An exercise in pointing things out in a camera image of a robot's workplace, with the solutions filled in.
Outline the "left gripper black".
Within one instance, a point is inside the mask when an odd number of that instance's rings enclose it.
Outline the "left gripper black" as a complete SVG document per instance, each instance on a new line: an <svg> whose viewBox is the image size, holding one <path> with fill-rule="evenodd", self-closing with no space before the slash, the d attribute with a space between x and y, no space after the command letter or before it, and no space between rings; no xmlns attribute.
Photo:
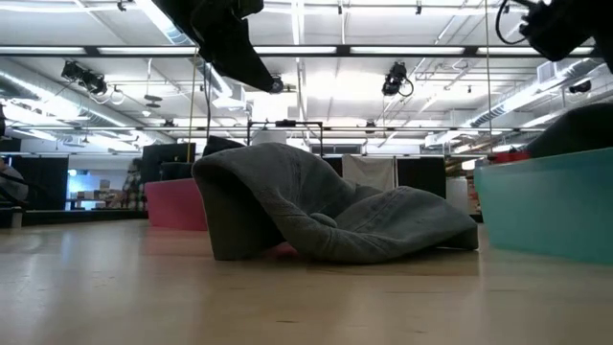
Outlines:
<svg viewBox="0 0 613 345"><path fill-rule="evenodd" d="M263 0L152 0L173 25L205 47L205 60L220 75L269 92L274 79L249 39L247 17Z"/></svg>

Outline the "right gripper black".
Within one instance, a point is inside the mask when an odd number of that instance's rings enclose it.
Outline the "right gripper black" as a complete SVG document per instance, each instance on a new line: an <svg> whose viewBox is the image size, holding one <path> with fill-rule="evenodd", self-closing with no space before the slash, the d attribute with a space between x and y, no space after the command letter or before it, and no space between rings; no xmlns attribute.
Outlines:
<svg viewBox="0 0 613 345"><path fill-rule="evenodd" d="M519 33L550 61L567 58L593 36L597 0L538 0L527 7Z"/></svg>

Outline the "dark blue cap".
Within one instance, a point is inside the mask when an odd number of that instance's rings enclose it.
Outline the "dark blue cap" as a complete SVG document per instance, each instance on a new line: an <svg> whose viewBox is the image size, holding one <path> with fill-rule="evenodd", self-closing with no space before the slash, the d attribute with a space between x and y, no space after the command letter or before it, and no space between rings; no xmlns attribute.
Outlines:
<svg viewBox="0 0 613 345"><path fill-rule="evenodd" d="M613 147L613 103L593 103L561 115L524 151L531 158Z"/></svg>
<svg viewBox="0 0 613 345"><path fill-rule="evenodd" d="M223 150L232 150L244 148L244 145L233 140L229 140L217 136L209 136L207 144L202 152L202 156L215 154Z"/></svg>

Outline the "black monitor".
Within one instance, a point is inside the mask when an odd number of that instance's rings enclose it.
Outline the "black monitor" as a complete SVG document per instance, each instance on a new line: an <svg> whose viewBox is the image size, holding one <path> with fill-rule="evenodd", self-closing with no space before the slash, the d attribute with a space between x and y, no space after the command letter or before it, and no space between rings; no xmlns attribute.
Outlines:
<svg viewBox="0 0 613 345"><path fill-rule="evenodd" d="M151 145L143 148L141 181L157 182L162 179L164 163L192 163L195 143Z"/></svg>

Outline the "red plastic bin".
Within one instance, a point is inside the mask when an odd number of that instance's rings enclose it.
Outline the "red plastic bin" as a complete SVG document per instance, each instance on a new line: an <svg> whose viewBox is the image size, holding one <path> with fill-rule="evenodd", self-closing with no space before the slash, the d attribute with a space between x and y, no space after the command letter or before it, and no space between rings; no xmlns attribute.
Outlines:
<svg viewBox="0 0 613 345"><path fill-rule="evenodd" d="M208 230L203 200L193 178L149 182L145 185L145 196L151 226Z"/></svg>

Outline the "person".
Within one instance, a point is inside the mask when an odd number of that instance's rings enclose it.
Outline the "person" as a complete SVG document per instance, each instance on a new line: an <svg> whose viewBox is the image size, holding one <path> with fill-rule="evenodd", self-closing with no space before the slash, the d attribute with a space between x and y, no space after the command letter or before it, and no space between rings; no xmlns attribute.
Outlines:
<svg viewBox="0 0 613 345"><path fill-rule="evenodd" d="M127 169L127 176L122 188L122 206L134 210L144 211L146 209L146 198L144 185L141 181L142 159L134 158Z"/></svg>
<svg viewBox="0 0 613 345"><path fill-rule="evenodd" d="M3 157L0 156L0 187L4 188L6 192L14 198L25 201L28 197L29 187L27 185L15 182L5 177L11 176L18 179L22 179L22 174L10 166Z"/></svg>

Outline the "white hanging cloth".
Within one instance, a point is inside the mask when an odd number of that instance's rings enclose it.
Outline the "white hanging cloth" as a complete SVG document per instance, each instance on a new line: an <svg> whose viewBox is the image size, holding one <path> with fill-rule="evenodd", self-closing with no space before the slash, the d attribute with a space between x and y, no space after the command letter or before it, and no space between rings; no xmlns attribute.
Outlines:
<svg viewBox="0 0 613 345"><path fill-rule="evenodd" d="M369 158L344 154L343 177L355 184L369 186L380 191L391 191L396 186L394 158Z"/></svg>

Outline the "green plastic bin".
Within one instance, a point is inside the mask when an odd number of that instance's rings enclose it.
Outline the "green plastic bin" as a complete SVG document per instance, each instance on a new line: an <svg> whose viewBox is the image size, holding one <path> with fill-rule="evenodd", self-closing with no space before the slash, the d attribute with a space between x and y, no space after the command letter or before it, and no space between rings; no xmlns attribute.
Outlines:
<svg viewBox="0 0 613 345"><path fill-rule="evenodd" d="M613 148L474 171L492 246L613 265Z"/></svg>

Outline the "grey cap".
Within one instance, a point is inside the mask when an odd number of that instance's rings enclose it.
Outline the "grey cap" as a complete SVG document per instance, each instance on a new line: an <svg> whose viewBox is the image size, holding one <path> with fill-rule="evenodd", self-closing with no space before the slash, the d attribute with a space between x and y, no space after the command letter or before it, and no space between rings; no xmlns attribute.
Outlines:
<svg viewBox="0 0 613 345"><path fill-rule="evenodd" d="M218 261L252 259L283 243L303 257L349 264L479 246L477 223L444 198L350 182L322 158L285 144L206 155L193 178Z"/></svg>

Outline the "black metal rig frame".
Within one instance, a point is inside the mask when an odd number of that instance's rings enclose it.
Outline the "black metal rig frame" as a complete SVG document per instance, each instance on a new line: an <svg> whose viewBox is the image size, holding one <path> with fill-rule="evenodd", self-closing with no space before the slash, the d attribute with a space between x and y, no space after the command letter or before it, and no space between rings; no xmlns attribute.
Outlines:
<svg viewBox="0 0 613 345"><path fill-rule="evenodd" d="M527 46L439 45L262 45L254 48L265 58L537 58ZM52 46L0 45L0 57L50 58L189 58L194 46Z"/></svg>

